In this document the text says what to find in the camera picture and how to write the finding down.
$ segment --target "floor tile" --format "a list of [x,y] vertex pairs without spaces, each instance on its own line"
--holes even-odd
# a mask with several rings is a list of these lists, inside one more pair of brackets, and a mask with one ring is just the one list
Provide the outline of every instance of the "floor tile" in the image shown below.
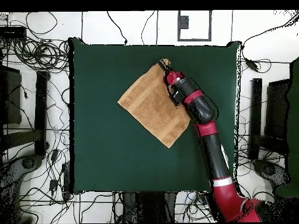
[[[293,10],[234,10],[232,39],[244,42],[291,19]],[[291,62],[299,57],[299,25],[270,31],[245,43],[244,56],[251,60]]]

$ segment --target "plug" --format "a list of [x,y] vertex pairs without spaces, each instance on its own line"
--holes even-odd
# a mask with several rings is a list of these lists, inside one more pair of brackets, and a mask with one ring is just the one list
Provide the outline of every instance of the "plug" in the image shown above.
[[68,162],[62,164],[62,169],[61,169],[62,173],[68,173],[68,164],[69,164]]
[[253,71],[258,71],[258,66],[250,59],[244,58],[247,66]]
[[53,193],[53,192],[57,191],[57,187],[58,187],[58,180],[51,180],[50,186],[49,186],[49,191],[51,191]]
[[53,150],[53,153],[52,153],[52,155],[51,155],[52,165],[56,162],[57,157],[58,157],[58,150],[55,149],[55,150]]

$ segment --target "black cable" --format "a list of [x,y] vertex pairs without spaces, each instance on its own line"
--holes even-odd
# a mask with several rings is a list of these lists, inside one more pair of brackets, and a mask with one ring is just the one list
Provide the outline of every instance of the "black cable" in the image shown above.
[[123,32],[121,31],[120,27],[114,22],[114,20],[111,18],[108,11],[107,11],[107,15],[108,15],[109,19],[114,23],[114,25],[119,28],[120,34],[124,38],[124,44],[127,44],[128,40],[123,36]]
[[[33,129],[33,127],[32,127],[32,125],[31,125],[31,123],[30,123],[30,120],[29,120],[29,117],[27,116],[27,114],[25,113],[25,111],[23,110],[23,109],[21,109],[23,112],[24,112],[24,114],[26,115],[26,117],[27,117],[27,120],[28,120],[28,122],[29,122],[29,124],[30,124],[30,126],[31,126],[31,128],[32,128],[32,130],[34,131],[34,129]],[[18,155],[18,153],[23,149],[23,148],[21,148],[18,152],[17,152],[17,154],[11,159],[11,160],[13,160],[17,155]],[[54,172],[53,172],[53,169],[52,169],[52,166],[50,165],[50,171],[49,172],[52,172],[53,173],[53,175],[54,175]],[[44,185],[45,185],[45,183],[46,183],[46,181],[47,181],[47,178],[45,179],[45,181],[44,181],[44,183],[43,183],[43,185],[40,187],[40,188],[42,188]],[[5,187],[2,187],[1,188],[1,190],[4,190],[5,188],[8,188],[8,187],[10,187],[10,186],[12,186],[13,184],[15,184],[15,183],[17,183],[18,181],[14,181],[14,182],[12,182],[12,183],[10,183],[10,184],[8,184],[8,185],[6,185]]]
[[[263,103],[265,103],[265,102],[267,102],[267,100],[265,100],[265,101],[262,101],[261,103],[257,103],[257,104],[263,104]],[[240,112],[242,112],[242,111],[245,111],[245,110],[247,110],[247,109],[251,108],[252,106],[250,106],[250,107],[247,107],[247,108],[245,108],[245,109],[243,109],[243,110],[240,110]]]
[[11,95],[14,91],[16,91],[18,88],[22,88],[24,91],[24,97],[25,99],[28,99],[27,93],[25,91],[25,88],[22,86],[22,84],[17,85],[13,90],[11,90],[11,92],[9,93],[9,95]]
[[31,192],[33,189],[39,191],[40,193],[42,193],[45,197],[49,198],[50,200],[54,201],[56,204],[62,204],[64,203],[64,201],[57,201],[54,198],[50,197],[49,195],[47,195],[46,193],[44,193],[41,189],[37,188],[37,187],[32,187],[25,195],[20,196],[20,201],[22,201],[25,197],[27,197],[27,195],[29,194],[29,192]]
[[95,201],[96,201],[96,199],[98,198],[98,197],[112,197],[114,194],[112,194],[112,195],[97,195],[96,197],[95,197],[95,199],[93,200],[93,202],[91,203],[91,205],[87,208],[87,209],[85,209],[84,211],[82,211],[82,213],[80,214],[80,210],[79,210],[79,216],[81,216],[81,220],[80,220],[80,217],[79,217],[79,223],[81,224],[82,222],[83,222],[83,213],[85,212],[85,211],[87,211],[87,210],[89,210],[93,205],[94,205],[94,203],[95,203]]
[[[260,36],[262,34],[265,34],[267,32],[272,32],[276,29],[279,29],[279,28],[282,28],[282,27],[289,27],[289,26],[292,26],[293,24],[295,24],[299,19],[299,12],[296,11],[296,14],[290,19],[288,20],[285,24],[281,25],[281,26],[278,26],[278,27],[272,27],[271,29],[268,29],[266,31],[263,31],[262,33],[259,33],[259,34],[256,34],[250,38],[248,38],[247,40],[244,41],[243,45],[241,46],[241,53],[242,53],[242,56],[244,58],[244,60],[246,61],[246,64],[248,65],[248,67],[250,67],[250,69],[256,71],[257,73],[266,73],[270,70],[271,66],[272,66],[272,63],[271,63],[271,60],[265,58],[265,59],[260,59],[260,60],[256,60],[256,61],[252,61],[251,59],[248,59],[244,56],[244,48],[245,48],[245,44],[248,40],[254,38],[254,37],[257,37],[257,36]],[[267,70],[267,71],[264,71],[264,72],[260,72],[257,68],[257,65],[259,61],[262,61],[262,60],[268,60],[270,62],[270,68]]]
[[68,107],[68,109],[69,109],[69,103],[65,102],[65,100],[63,99],[63,94],[64,94],[67,90],[69,90],[69,87],[68,87],[67,89],[65,89],[65,90],[62,91],[62,93],[61,93],[61,100],[64,102],[64,104],[67,105],[67,107]]
[[143,30],[142,30],[142,32],[141,32],[141,40],[142,40],[143,45],[144,45],[143,38],[142,38],[143,31],[144,31],[144,29],[145,29],[145,27],[146,27],[146,25],[147,25],[148,20],[153,16],[154,13],[155,13],[155,10],[152,12],[152,14],[149,16],[149,18],[148,18],[147,21],[145,22],[144,27],[143,27]]
[[26,212],[28,212],[29,209],[31,209],[31,208],[32,208],[33,206],[35,206],[40,200],[42,200],[43,197],[44,197],[45,195],[47,195],[46,193],[43,193],[43,194],[44,194],[44,195],[43,195],[39,200],[37,200],[33,205],[31,205],[31,206],[26,210]]
[[39,216],[37,215],[37,214],[35,214],[35,213],[32,213],[32,212],[29,212],[29,211],[24,211],[21,207],[20,207],[20,210],[23,212],[23,213],[27,213],[27,214],[31,214],[31,215],[34,215],[34,216],[36,216],[36,222],[35,222],[35,224],[37,224],[37,222],[39,221]]
[[67,213],[67,211],[69,210],[71,206],[71,203],[69,205],[67,205],[66,207],[63,208],[62,206],[62,209],[59,211],[59,213],[56,214],[55,217],[52,218],[52,221],[50,222],[50,224],[53,224],[55,222],[57,222],[56,224],[58,224],[58,222],[60,221],[60,219]]
[[159,11],[157,10],[157,22],[156,22],[156,46],[158,45],[158,22],[159,22]]
[[[11,43],[6,44],[1,47],[1,49],[7,48],[9,51],[13,48],[14,54],[4,54],[4,57],[7,55],[16,55],[20,62],[9,61],[16,64],[24,63],[29,66],[31,69],[35,71],[38,69],[46,69],[46,70],[59,70],[58,72],[51,71],[52,73],[60,73],[61,71],[65,71],[67,73],[66,68],[68,67],[68,42],[66,40],[43,40],[38,38],[35,34],[45,34],[52,31],[53,28],[44,33],[36,33],[30,29],[26,24],[21,21],[13,20],[11,22],[20,22],[23,27],[26,27],[32,35],[35,36],[38,41],[33,40],[30,37],[26,37],[26,41],[20,41],[15,43],[13,46]],[[60,41],[61,43],[57,46],[51,44],[53,41]]]
[[29,28],[29,25],[28,25],[28,16],[30,15],[30,14],[32,14],[33,12],[29,12],[27,15],[26,15],[26,18],[25,18],[25,21],[26,21],[26,25],[27,25],[27,27],[28,27],[28,29],[30,30],[30,32],[35,36],[35,34],[36,35],[41,35],[41,34],[47,34],[47,33],[49,33],[49,32],[51,32],[56,26],[57,26],[57,24],[58,24],[58,21],[57,21],[57,19],[56,19],[56,17],[51,13],[51,12],[48,12],[48,13],[50,13],[50,15],[55,19],[55,25],[54,25],[54,27],[52,27],[49,31],[46,31],[46,32],[44,32],[44,33],[37,33],[37,32],[35,32],[35,31],[33,31],[31,28]]
[[258,194],[260,194],[260,193],[265,193],[265,194],[267,194],[267,195],[270,195],[272,198],[275,198],[271,193],[269,193],[269,192],[267,192],[267,191],[259,191],[259,192],[257,192],[255,195],[253,195],[253,197],[252,198],[255,198]]
[[249,197],[248,198],[251,198],[251,195],[250,195],[250,193],[242,186],[242,185],[240,185],[239,184],[239,186],[241,186],[243,189],[244,189],[244,191],[246,191],[246,193],[249,195]]
[[[175,213],[175,215],[183,215],[183,222],[185,221],[185,216],[186,216],[186,215],[187,215],[189,221],[190,221],[190,220],[193,220],[193,221],[199,221],[199,220],[207,219],[209,222],[211,222],[210,219],[209,219],[210,213],[209,213],[209,215],[206,215],[206,214],[203,212],[203,210],[200,209],[200,208],[198,207],[198,203],[199,203],[200,205],[203,205],[203,203],[202,203],[202,201],[201,201],[201,198],[199,197],[199,193],[196,193],[196,196],[195,196],[194,199],[191,199],[191,198],[189,197],[189,195],[190,195],[191,193],[192,193],[192,192],[187,192],[187,197],[186,197],[186,199],[185,199],[185,205],[187,205],[187,206],[186,206],[184,212],[182,212],[182,213]],[[189,204],[186,204],[186,201],[187,201],[188,198],[189,198],[190,200],[192,200],[192,201],[191,201]],[[191,207],[192,207],[192,206],[196,207],[196,212],[195,212],[195,213],[191,213]],[[201,218],[193,218],[192,216],[190,216],[190,215],[194,215],[194,214],[196,214],[197,211],[201,211],[201,212],[203,213],[204,217],[201,217]]]
[[79,194],[79,224],[81,224],[80,212],[81,212],[81,194]]
[[25,116],[26,116],[26,118],[27,118],[27,120],[28,120],[28,123],[29,123],[29,125],[30,125],[32,131],[34,131],[32,125],[31,125],[31,122],[30,122],[30,120],[29,120],[29,117],[28,117],[28,115],[25,113],[25,111],[24,111],[23,109],[21,109],[19,106],[17,106],[13,101],[10,100],[9,102],[10,102],[11,104],[13,104],[17,109],[19,109],[20,111],[22,111],[22,112],[25,114]]
[[26,145],[26,146],[24,146],[24,147],[20,148],[20,149],[19,149],[19,150],[16,152],[16,154],[14,155],[14,157],[13,157],[13,158],[11,158],[11,159],[9,159],[9,161],[8,161],[8,162],[6,162],[6,163],[4,163],[3,165],[10,164],[10,162],[11,162],[11,161],[13,161],[13,160],[14,160],[14,158],[18,156],[19,152],[20,152],[22,149],[24,149],[24,148],[27,148],[27,147],[29,147],[30,145],[33,145],[33,144],[34,144],[34,142],[32,142],[32,143],[30,143],[30,144],[28,144],[28,145]]
[[75,203],[74,202],[72,203],[72,211],[73,211],[74,221],[77,224],[76,216],[75,216]]

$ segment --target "power cord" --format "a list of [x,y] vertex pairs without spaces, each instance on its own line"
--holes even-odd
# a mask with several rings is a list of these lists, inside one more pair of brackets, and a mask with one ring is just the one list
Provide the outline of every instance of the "power cord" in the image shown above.
[[[279,29],[279,28],[282,28],[282,27],[289,27],[289,26],[292,26],[293,24],[295,24],[299,19],[299,12],[296,11],[296,14],[291,18],[289,19],[285,24],[281,25],[281,26],[277,26],[277,27],[272,27],[271,29],[268,29],[266,31],[263,31],[262,33],[259,33],[259,34],[256,34],[250,38],[248,38],[247,40],[244,41],[243,45],[241,46],[241,53],[242,53],[242,56],[247,64],[247,66],[252,69],[253,71],[257,72],[257,73],[266,73],[267,71],[270,70],[271,66],[272,66],[272,63],[269,59],[260,59],[260,60],[256,60],[256,61],[253,61],[251,59],[248,59],[247,57],[244,56],[244,48],[245,48],[245,44],[248,40],[254,38],[254,37],[257,37],[257,36],[260,36],[262,34],[265,34],[265,33],[268,33],[268,32],[272,32],[276,29]],[[262,60],[268,60],[270,62],[270,68],[267,70],[267,71],[264,71],[264,72],[260,72],[258,70],[258,66],[257,66],[257,62],[259,61],[262,61]]]
[[123,36],[123,32],[121,31],[120,27],[119,27],[119,26],[115,23],[115,21],[111,18],[111,16],[109,15],[109,12],[108,12],[108,11],[107,11],[107,15],[108,15],[109,19],[113,22],[113,24],[114,24],[115,26],[117,26],[117,28],[119,29],[121,36],[124,38],[124,44],[126,45],[126,44],[128,43],[128,40]]
[[30,32],[31,32],[31,33],[35,36],[35,38],[37,38],[37,39],[40,39],[40,38],[37,37],[37,35],[47,34],[47,33],[51,32],[51,31],[57,26],[57,24],[58,24],[57,18],[56,18],[51,12],[48,12],[48,13],[55,19],[55,25],[54,25],[54,27],[52,27],[49,31],[46,31],[46,32],[44,32],[44,33],[37,33],[37,32],[35,32],[35,31],[33,31],[31,28],[29,28],[29,25],[28,25],[28,16],[29,16],[30,14],[32,14],[32,13],[34,13],[34,12],[29,12],[29,13],[26,15],[25,21],[26,21],[26,26],[27,26],[27,28],[30,30]]
[[258,194],[261,194],[261,193],[267,194],[267,195],[271,196],[272,198],[275,198],[271,193],[269,193],[267,191],[259,191],[256,194],[254,194],[252,198],[255,198]]
[[[46,70],[50,70],[50,69],[60,69],[61,71],[66,71],[66,67],[68,66],[68,43],[67,41],[62,41],[60,43],[60,45],[57,47],[56,45],[53,45],[53,44],[50,44],[50,42],[52,42],[53,40],[45,40],[45,39],[41,39],[41,38],[38,38],[37,35],[38,34],[46,34],[46,33],[49,33],[50,31],[52,31],[56,25],[57,25],[57,19],[55,18],[55,16],[49,12],[53,18],[55,19],[56,21],[56,24],[54,25],[54,27],[52,29],[50,29],[49,31],[47,32],[44,32],[44,33],[38,33],[38,32],[35,32],[33,31],[29,25],[28,25],[28,16],[31,14],[32,12],[28,13],[27,16],[26,16],[26,24],[22,23],[23,26],[27,27],[28,30],[35,36],[36,39],[38,39],[38,41],[35,41],[29,37],[27,37],[27,41],[26,42],[18,42],[18,43],[15,43],[14,45],[12,45],[11,43],[7,43],[7,44],[4,44],[4,46],[1,46],[0,49],[3,49],[3,48],[6,48],[7,50],[7,54],[3,54],[3,58],[5,58],[6,55],[16,55],[20,60],[21,62],[16,62],[16,63],[24,63],[26,64],[27,66],[31,67],[32,69],[34,70],[37,70],[37,69],[46,69]],[[11,48],[13,48],[14,50],[14,54],[10,53],[9,50],[11,50]],[[28,96],[27,96],[27,92],[25,91],[25,88],[22,86],[22,85],[19,85],[17,87],[14,88],[14,90],[12,90],[10,92],[13,93],[17,88],[19,87],[22,87],[23,88],[23,91],[24,91],[24,95],[25,95],[25,98],[27,99]],[[27,120],[29,122],[29,125],[30,127],[33,129],[31,123],[30,123],[30,120],[27,116],[27,114],[25,113],[25,111],[23,109],[20,108],[20,110],[25,114],[25,116],[27,117]],[[61,142],[61,137],[63,135],[63,131],[60,133],[60,139],[58,141],[58,145],[59,143]],[[54,145],[53,145],[53,150],[51,151],[52,152],[52,157],[51,157],[51,160],[52,160],[52,164],[50,164],[49,162],[49,156],[47,157],[47,162],[46,164],[49,164],[49,167],[46,169],[46,171],[42,174],[44,175],[46,172],[48,172],[48,176],[47,178],[45,179],[45,182],[47,181],[48,177],[50,176],[50,173],[52,172],[52,175],[53,175],[53,180],[51,181],[52,182],[52,187],[53,187],[53,184],[55,184],[55,190],[57,190],[57,186],[60,186],[60,188],[62,189],[62,186],[61,186],[61,183],[59,182],[60,181],[60,178],[61,178],[61,173],[58,172],[58,170],[56,169],[55,167],[55,164],[60,160],[59,159],[59,155],[62,157],[62,153],[64,154],[63,151],[61,150],[58,150],[58,145],[56,147],[56,149],[54,149]],[[17,157],[18,153],[24,149],[25,147],[21,148],[17,154],[11,159],[13,160],[15,157]],[[54,174],[54,170],[53,170],[53,167],[55,168],[56,172],[59,174],[58,178],[56,178],[55,174]],[[57,201],[55,200],[55,198],[51,197],[50,198],[50,205],[52,204],[56,204]],[[24,211],[23,209],[21,209],[22,212],[26,212],[26,213],[29,213],[29,214],[32,214],[32,215],[35,215],[37,217],[37,221],[36,223],[38,222],[38,216],[32,212],[29,212],[28,209],[26,211]],[[57,219],[57,220],[53,220],[52,222],[56,222],[57,223],[59,222],[59,219],[63,216],[62,215],[62,211],[60,212],[60,217]]]
[[67,105],[67,107],[68,107],[68,109],[69,109],[69,103],[67,103],[67,102],[63,99],[63,94],[64,94],[66,91],[68,91],[68,90],[69,90],[69,87],[68,87],[67,89],[65,89],[65,90],[62,91],[62,93],[61,93],[61,100],[64,102],[64,104]]
[[[211,216],[211,210],[210,209],[201,209],[200,206],[204,206],[203,201],[201,199],[200,193],[199,192],[195,192],[195,196],[194,198],[190,198],[189,195],[193,193],[193,192],[187,192],[187,196],[185,198],[185,209],[183,212],[181,213],[175,213],[175,215],[183,215],[183,219],[182,222],[185,222],[185,217],[187,216],[188,218],[188,222],[189,223],[193,223],[194,221],[200,221],[203,219],[207,219],[210,223],[211,220],[210,218],[213,218]],[[201,212],[204,216],[197,218],[197,214]]]
[[154,13],[155,13],[155,10],[154,10],[153,13],[149,16],[149,18],[147,19],[147,21],[145,22],[144,27],[143,27],[143,30],[142,30],[142,32],[141,32],[141,40],[142,40],[143,45],[144,45],[143,38],[142,38],[143,31],[144,31],[144,29],[145,29],[145,26],[147,25],[148,20],[153,16]]
[[97,195],[96,197],[95,197],[95,199],[93,200],[93,202],[91,203],[91,205],[87,208],[87,209],[85,209],[84,211],[82,211],[82,213],[80,214],[80,210],[79,210],[79,223],[81,224],[82,222],[83,222],[83,213],[84,212],[86,212],[87,210],[89,210],[93,205],[94,205],[94,203],[95,203],[95,201],[96,201],[96,199],[98,198],[98,197],[112,197],[113,195],[114,195],[114,193],[115,192],[113,192],[111,195]]

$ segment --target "towel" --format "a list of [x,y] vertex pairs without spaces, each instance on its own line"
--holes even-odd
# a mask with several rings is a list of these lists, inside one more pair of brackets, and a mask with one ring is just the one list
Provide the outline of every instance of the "towel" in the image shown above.
[[155,64],[129,87],[118,104],[170,148],[188,127],[190,117],[183,105],[175,107],[172,103],[164,75],[163,69]]

